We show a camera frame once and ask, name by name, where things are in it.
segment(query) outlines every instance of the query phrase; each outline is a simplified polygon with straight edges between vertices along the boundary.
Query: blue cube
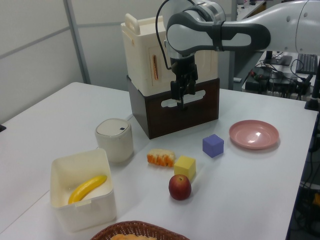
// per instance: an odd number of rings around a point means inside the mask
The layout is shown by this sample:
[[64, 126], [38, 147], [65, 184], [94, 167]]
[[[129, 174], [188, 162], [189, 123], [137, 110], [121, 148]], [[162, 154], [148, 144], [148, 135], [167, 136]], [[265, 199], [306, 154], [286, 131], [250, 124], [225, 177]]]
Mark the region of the blue cube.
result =
[[202, 139], [202, 150], [211, 158], [224, 152], [224, 143], [220, 137], [213, 134]]

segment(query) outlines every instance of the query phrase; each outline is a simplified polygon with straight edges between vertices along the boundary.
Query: brown basket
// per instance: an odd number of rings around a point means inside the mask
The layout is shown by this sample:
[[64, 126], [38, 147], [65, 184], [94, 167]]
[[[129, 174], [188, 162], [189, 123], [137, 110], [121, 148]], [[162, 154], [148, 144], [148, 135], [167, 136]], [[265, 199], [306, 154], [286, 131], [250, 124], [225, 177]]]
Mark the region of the brown basket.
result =
[[117, 234], [142, 235], [146, 237], [153, 237], [157, 240], [189, 240], [185, 236], [143, 221], [122, 221], [115, 223], [101, 230], [91, 238], [91, 240], [110, 240]]

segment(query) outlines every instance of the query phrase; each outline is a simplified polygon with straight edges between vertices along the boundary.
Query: apple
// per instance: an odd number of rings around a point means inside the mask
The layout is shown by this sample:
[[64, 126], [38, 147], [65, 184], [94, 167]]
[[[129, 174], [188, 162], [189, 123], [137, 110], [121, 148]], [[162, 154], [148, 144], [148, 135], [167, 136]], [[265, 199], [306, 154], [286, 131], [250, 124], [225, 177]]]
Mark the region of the apple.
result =
[[175, 200], [185, 200], [191, 194], [191, 183], [187, 176], [177, 174], [169, 181], [169, 192]]

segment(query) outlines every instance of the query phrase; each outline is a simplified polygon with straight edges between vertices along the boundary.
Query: pink plate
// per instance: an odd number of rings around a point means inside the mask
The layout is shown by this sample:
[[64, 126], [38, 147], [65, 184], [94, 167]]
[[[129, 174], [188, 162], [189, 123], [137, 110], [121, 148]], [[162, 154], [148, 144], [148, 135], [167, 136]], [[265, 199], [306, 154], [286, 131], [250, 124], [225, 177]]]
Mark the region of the pink plate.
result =
[[233, 124], [229, 135], [233, 143], [247, 149], [267, 149], [279, 140], [279, 132], [274, 126], [258, 120]]

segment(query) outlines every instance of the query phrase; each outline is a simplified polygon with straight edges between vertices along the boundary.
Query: banana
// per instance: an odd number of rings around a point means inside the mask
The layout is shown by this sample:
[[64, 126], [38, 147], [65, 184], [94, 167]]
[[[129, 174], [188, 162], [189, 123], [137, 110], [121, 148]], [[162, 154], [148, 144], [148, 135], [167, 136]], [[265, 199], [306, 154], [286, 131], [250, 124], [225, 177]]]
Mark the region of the banana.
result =
[[106, 175], [95, 176], [88, 181], [80, 184], [70, 195], [68, 204], [73, 204], [81, 201], [87, 196], [92, 190], [99, 187], [107, 180]]

